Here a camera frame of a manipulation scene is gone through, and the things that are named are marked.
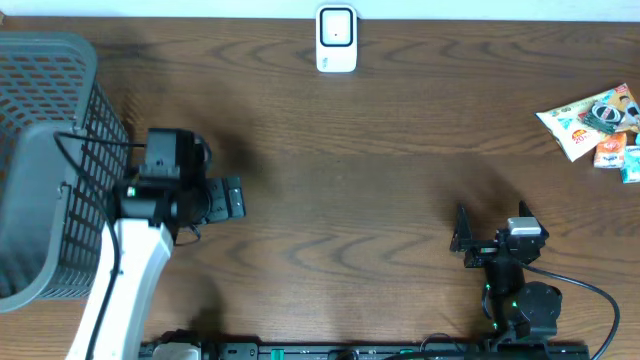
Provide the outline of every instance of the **brown wooden surface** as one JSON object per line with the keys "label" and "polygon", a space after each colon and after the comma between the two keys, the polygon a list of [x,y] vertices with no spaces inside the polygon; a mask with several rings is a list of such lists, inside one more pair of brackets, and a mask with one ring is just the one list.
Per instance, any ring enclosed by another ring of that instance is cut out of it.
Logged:
{"label": "brown wooden surface", "polygon": [[[625,81],[640,89],[640,25],[363,21],[358,68],[342,75],[315,69],[313,21],[8,18],[2,29],[85,36],[135,139],[151,126],[197,131],[218,173],[243,176],[247,218],[176,249],[145,337],[190,324],[264,341],[487,331],[483,272],[448,251],[455,205],[490,236],[525,199],[551,233],[535,265],[609,291],[623,318],[606,357],[640,353],[640,186],[591,155],[570,163],[533,115]],[[611,307],[544,281],[564,294],[559,339],[594,353]],[[36,302],[0,315],[0,358],[61,358],[82,310]]]}

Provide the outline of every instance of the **white wall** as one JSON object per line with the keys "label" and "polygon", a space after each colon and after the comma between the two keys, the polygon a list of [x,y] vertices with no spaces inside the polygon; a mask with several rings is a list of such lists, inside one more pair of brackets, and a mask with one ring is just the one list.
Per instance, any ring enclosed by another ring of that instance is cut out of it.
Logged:
{"label": "white wall", "polygon": [[[7,15],[313,18],[318,0],[2,0]],[[640,21],[640,0],[350,0],[363,19]]]}

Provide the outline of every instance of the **snack bag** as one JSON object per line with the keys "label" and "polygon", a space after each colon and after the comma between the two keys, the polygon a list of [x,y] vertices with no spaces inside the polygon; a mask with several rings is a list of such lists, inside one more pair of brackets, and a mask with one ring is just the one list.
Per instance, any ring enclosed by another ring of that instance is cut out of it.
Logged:
{"label": "snack bag", "polygon": [[627,146],[627,134],[617,133],[596,147],[593,166],[604,169],[620,169],[624,166],[624,149]]}
{"label": "snack bag", "polygon": [[620,174],[625,184],[640,182],[640,146],[627,146]]}
{"label": "snack bag", "polygon": [[584,122],[588,114],[588,123],[600,126],[609,133],[627,130],[640,132],[640,108],[627,84],[569,105],[536,113],[571,161],[589,152],[607,136]]}

